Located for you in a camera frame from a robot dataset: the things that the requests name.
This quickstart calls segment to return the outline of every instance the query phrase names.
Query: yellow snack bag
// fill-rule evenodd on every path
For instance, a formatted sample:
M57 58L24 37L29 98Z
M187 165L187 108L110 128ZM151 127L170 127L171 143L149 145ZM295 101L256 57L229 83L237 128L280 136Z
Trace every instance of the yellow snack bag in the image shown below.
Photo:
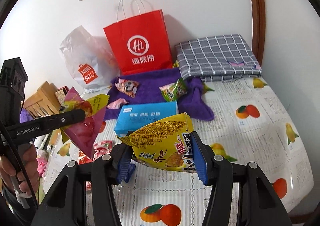
M151 168L195 172L190 133L193 126L186 113L150 123L129 136L119 138L132 146L135 160Z

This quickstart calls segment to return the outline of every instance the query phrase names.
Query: screw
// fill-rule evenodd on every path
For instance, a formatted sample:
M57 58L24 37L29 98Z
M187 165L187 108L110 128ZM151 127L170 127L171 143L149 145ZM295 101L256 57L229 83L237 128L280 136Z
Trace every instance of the screw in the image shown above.
M214 159L217 160L217 161L222 161L223 157L221 155L215 155Z
M249 163L250 168L252 169L256 169L258 167L258 165L255 162L250 162Z
M76 162L75 162L74 160L70 160L70 161L68 162L67 166L71 168L71 167L74 167L75 164L76 164Z
M109 154L104 154L103 156L102 156L102 160L104 160L104 161L107 161L107 160L109 160L111 158L111 156L109 155Z

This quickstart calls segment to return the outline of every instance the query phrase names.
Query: panda print packet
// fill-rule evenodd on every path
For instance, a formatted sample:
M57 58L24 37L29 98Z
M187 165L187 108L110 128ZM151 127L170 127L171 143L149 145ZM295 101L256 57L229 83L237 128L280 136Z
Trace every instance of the panda print packet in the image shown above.
M136 81L119 78L119 82L115 83L115 86L120 92L134 98L138 90L139 83Z

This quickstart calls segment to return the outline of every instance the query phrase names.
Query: white stuffed toy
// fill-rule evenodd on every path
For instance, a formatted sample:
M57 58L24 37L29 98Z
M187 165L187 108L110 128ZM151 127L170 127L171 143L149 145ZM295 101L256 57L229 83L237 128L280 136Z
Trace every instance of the white stuffed toy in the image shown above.
M42 150L43 149L44 144L46 143L48 137L49 137L49 134L36 137L35 142L34 142L36 150Z

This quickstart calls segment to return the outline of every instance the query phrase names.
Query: gray checkered blanket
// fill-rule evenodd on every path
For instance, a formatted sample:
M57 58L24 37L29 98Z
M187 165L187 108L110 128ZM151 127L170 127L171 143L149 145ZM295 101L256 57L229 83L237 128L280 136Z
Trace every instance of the gray checkered blanket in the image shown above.
M260 76L261 67L250 47L239 34L205 37L175 46L183 79L202 81L234 80Z

